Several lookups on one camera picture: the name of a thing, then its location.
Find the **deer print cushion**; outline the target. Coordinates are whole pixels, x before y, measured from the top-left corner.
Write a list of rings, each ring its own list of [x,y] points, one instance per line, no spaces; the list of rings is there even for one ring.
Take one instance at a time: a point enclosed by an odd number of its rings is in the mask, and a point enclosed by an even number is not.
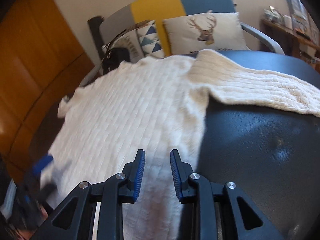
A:
[[[172,54],[203,49],[248,50],[237,12],[206,12],[163,20]]]

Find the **black handbag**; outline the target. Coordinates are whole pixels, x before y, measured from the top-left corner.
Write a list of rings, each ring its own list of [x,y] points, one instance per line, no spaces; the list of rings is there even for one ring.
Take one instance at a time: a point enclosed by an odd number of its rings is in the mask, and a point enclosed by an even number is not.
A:
[[[126,48],[111,48],[102,60],[103,75],[117,69],[121,62],[130,62],[130,53]]]

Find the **striped cat print cushion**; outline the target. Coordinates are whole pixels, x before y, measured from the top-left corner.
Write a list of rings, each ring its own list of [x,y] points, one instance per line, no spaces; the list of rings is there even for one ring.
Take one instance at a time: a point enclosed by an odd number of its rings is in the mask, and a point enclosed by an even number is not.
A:
[[[130,61],[133,63],[145,57],[138,40],[136,28],[134,27],[125,29],[110,42],[102,45],[101,48],[105,54],[113,48],[127,49],[129,51]]]

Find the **triangle pattern cushion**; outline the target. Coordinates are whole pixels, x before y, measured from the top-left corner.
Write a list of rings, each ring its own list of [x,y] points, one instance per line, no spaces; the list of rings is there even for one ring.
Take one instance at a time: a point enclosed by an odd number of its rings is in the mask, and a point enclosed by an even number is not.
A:
[[[165,57],[156,27],[156,21],[145,22],[136,29],[139,44],[144,56],[151,56],[157,59]]]

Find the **white knitted sweater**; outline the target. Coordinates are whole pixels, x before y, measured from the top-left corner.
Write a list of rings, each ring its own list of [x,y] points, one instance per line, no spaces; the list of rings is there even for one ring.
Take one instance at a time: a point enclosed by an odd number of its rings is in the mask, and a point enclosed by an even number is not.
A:
[[[260,51],[202,50],[123,62],[76,89],[41,177],[56,208],[81,181],[99,183],[146,161],[126,239],[190,239],[191,205],[176,198],[170,151],[208,180],[234,182],[285,239],[319,237],[319,74]]]

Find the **orange wooden wardrobe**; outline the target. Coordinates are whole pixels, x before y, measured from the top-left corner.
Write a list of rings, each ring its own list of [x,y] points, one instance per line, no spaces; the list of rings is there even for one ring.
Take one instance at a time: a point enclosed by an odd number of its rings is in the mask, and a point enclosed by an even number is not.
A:
[[[93,63],[54,0],[16,0],[1,21],[1,158],[20,181],[30,143],[50,107]]]

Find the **wooden side shelf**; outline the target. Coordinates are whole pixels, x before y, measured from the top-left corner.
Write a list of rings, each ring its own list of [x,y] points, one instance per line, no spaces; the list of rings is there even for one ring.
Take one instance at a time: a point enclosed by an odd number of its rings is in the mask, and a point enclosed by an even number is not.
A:
[[[285,55],[299,58],[319,71],[319,44],[311,39],[302,19],[281,14],[270,6],[264,9],[260,26],[281,46]]]

